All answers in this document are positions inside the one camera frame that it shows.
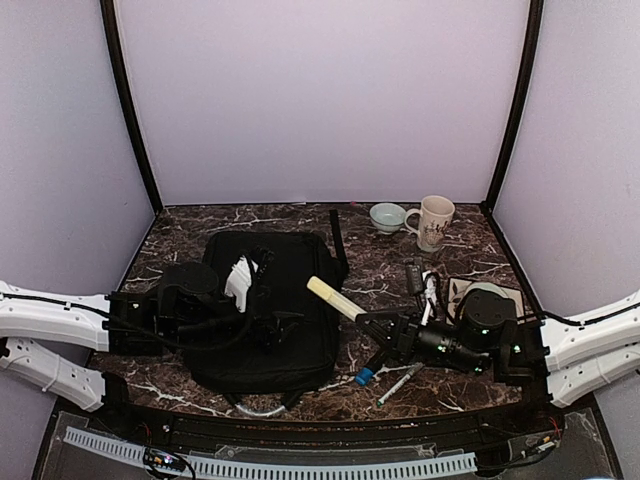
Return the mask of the yellow highlighter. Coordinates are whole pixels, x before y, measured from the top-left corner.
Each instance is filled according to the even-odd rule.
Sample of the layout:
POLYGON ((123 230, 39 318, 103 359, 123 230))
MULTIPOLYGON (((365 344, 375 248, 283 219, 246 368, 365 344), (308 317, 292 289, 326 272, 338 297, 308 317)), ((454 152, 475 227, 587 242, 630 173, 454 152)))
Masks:
POLYGON ((356 321, 357 316, 366 314, 363 308, 346 298, 317 276, 312 276, 308 280, 307 289, 351 321, 356 321))

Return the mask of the black student bag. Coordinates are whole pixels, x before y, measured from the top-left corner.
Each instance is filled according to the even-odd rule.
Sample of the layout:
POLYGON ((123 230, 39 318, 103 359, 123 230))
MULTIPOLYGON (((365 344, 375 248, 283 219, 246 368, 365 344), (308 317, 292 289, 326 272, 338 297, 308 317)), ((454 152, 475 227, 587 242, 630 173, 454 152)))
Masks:
POLYGON ((219 275, 222 293, 241 256, 252 260, 256 247, 274 252, 270 279, 249 290, 247 335, 223 350, 182 354, 194 382, 245 415, 281 415, 333 375, 340 315, 307 289, 308 280, 317 276, 339 290, 349 273, 336 210, 329 220, 331 246, 303 231, 223 231, 207 243, 203 262, 219 275))

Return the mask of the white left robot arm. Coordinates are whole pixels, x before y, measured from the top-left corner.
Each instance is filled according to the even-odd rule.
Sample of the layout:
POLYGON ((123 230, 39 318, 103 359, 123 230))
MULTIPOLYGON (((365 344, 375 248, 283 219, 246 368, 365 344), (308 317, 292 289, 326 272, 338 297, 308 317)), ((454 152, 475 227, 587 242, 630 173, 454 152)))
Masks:
POLYGON ((164 269, 142 294, 60 295, 1 285, 1 368, 87 412, 120 436, 141 427, 121 377, 81 367, 43 347, 53 341, 121 356, 164 350, 213 353, 242 340, 256 318, 258 284, 271 256, 241 253, 221 277, 199 262, 164 269))

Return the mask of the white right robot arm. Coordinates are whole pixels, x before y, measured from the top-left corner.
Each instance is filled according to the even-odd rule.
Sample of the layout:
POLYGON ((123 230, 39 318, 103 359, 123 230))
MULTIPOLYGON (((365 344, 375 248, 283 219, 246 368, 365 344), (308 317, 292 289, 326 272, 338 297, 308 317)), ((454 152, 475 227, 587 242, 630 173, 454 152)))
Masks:
POLYGON ((388 359, 450 368, 495 382, 534 387, 510 413, 521 434, 534 432, 549 416, 549 405, 571 405, 580 397, 639 366, 639 295, 572 317, 525 313, 503 287, 489 282, 449 283, 439 297, 439 277, 415 262, 406 265, 408 290, 417 305, 351 318, 379 346, 356 376, 367 384, 388 359))

